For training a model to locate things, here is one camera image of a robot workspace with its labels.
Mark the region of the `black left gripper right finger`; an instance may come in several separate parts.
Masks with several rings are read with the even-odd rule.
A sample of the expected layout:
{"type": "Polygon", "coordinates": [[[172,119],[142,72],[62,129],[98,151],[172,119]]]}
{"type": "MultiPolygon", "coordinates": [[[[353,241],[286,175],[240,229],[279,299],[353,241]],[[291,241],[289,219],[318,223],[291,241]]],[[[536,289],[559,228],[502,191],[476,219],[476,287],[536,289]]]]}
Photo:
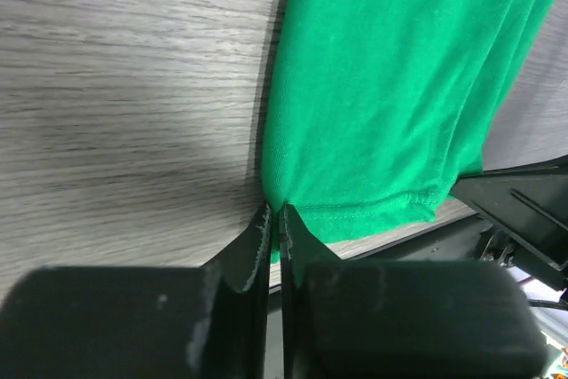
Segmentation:
{"type": "Polygon", "coordinates": [[[524,293],[478,261],[338,257],[280,211],[287,378],[533,378],[547,360],[524,293]]]}

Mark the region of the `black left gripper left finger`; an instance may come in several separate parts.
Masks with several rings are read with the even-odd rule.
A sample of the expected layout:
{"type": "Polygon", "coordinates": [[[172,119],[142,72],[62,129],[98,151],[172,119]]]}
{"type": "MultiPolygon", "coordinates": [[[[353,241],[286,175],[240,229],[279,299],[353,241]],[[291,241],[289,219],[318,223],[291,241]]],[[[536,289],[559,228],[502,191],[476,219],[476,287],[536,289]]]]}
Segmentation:
{"type": "Polygon", "coordinates": [[[269,206],[199,267],[45,266],[1,306],[4,378],[260,378],[269,206]]]}

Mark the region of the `green t-shirt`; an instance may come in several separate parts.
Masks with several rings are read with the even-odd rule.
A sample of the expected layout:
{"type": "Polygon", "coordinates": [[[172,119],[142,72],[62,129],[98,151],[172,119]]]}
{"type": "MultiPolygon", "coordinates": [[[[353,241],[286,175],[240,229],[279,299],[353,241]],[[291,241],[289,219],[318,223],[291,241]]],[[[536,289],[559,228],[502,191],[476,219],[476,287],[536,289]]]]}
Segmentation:
{"type": "Polygon", "coordinates": [[[287,0],[262,185],[326,244],[430,222],[555,0],[287,0]]]}

